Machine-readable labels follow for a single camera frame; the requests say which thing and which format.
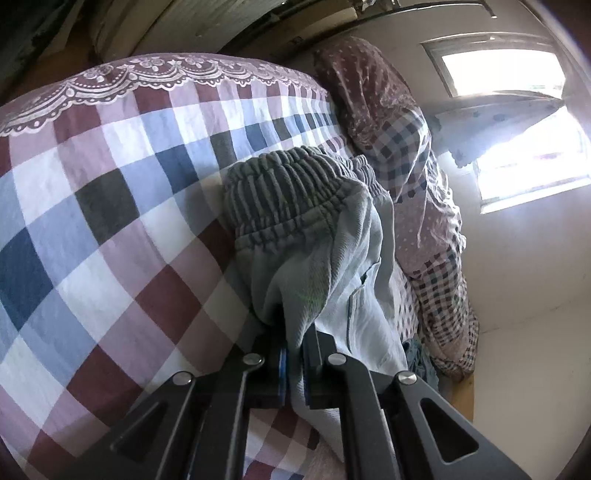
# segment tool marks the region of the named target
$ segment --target black metal frame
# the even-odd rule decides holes
[[[217,374],[176,373],[60,480],[240,480],[249,409],[285,403],[284,339],[233,350]],[[340,411],[348,480],[529,479],[413,373],[370,372],[314,325],[302,361],[309,407]]]

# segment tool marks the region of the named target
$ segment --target blue cloth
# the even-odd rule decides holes
[[[433,390],[439,391],[437,372],[431,363],[427,348],[421,343],[417,335],[405,341],[402,346],[407,356],[408,369],[427,382]]]

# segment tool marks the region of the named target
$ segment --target curtain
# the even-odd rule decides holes
[[[568,52],[559,50],[557,57],[566,77],[562,91],[566,109],[591,140],[591,79],[581,68],[577,68],[576,61]]]
[[[449,150],[465,167],[555,113],[561,99],[535,92],[504,91],[456,97],[426,112],[436,154]]]

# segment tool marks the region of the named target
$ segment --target gray sweatpants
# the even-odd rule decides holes
[[[304,403],[300,347],[316,328],[369,369],[406,369],[397,332],[393,205],[365,157],[318,148],[276,151],[232,166],[225,209],[256,315],[285,318],[291,402],[343,458],[336,410]]]

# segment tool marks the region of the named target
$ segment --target checkered quilt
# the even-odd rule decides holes
[[[300,145],[351,155],[327,92],[222,56],[117,61],[0,109],[0,436],[29,478],[176,371],[250,349],[221,175]],[[253,412],[245,477],[301,478],[317,437],[288,409]]]

